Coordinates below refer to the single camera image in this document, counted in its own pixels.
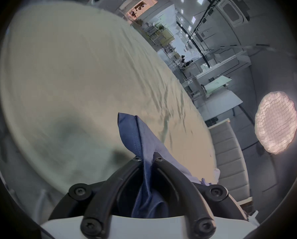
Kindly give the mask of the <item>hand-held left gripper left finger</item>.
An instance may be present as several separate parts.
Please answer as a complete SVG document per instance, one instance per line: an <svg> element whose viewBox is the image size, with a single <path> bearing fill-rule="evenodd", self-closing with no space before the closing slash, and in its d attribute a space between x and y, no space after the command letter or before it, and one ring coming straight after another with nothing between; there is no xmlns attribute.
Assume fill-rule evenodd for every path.
<svg viewBox="0 0 297 239"><path fill-rule="evenodd" d="M142 169L142 159L134 157L106 181L71 186L49 217L49 221L82 214L80 231L87 238L108 238L111 211L127 182Z"/></svg>

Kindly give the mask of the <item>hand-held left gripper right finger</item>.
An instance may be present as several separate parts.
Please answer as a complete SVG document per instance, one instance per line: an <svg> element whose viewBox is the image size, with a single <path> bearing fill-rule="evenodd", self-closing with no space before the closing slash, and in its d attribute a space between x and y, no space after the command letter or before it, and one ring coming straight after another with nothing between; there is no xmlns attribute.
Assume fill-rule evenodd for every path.
<svg viewBox="0 0 297 239"><path fill-rule="evenodd" d="M154 157L154 170L166 179L174 191L184 212L189 238L211 238L217 228L214 215L246 221L245 212L224 186L193 183L162 157Z"/></svg>

